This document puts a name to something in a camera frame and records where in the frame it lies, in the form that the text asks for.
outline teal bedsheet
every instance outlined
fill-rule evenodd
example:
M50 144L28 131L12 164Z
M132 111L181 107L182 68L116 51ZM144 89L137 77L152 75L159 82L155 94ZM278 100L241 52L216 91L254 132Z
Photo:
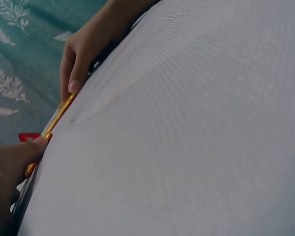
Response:
M0 144L41 132L60 102L67 37L106 0L0 0Z

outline red object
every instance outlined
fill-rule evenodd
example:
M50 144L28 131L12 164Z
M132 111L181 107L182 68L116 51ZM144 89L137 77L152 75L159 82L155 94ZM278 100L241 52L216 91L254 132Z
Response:
M40 134L38 133L22 133L19 134L19 140L23 143L23 142L31 142L34 139L40 137Z

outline patterned cloth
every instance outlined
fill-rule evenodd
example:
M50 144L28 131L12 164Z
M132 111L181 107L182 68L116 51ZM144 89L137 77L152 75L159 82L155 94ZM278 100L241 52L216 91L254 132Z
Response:
M60 101L64 42L106 0L0 0L0 144L41 132Z

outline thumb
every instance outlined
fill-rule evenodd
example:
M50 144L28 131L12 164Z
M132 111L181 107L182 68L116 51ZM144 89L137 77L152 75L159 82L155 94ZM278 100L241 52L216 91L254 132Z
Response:
M11 148L14 152L15 159L22 163L24 167L40 160L42 154L47 147L48 140L39 137L32 142L21 143Z

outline hand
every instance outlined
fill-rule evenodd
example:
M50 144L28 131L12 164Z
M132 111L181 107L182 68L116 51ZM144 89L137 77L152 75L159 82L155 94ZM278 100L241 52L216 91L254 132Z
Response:
M84 85L89 66L111 43L118 43L127 32L128 23L118 20L106 4L88 23L69 37L60 65L62 102Z
M0 236L13 234L10 207L20 196L16 187L25 179L26 167L41 158L46 146L47 140L40 137L31 143L0 147Z

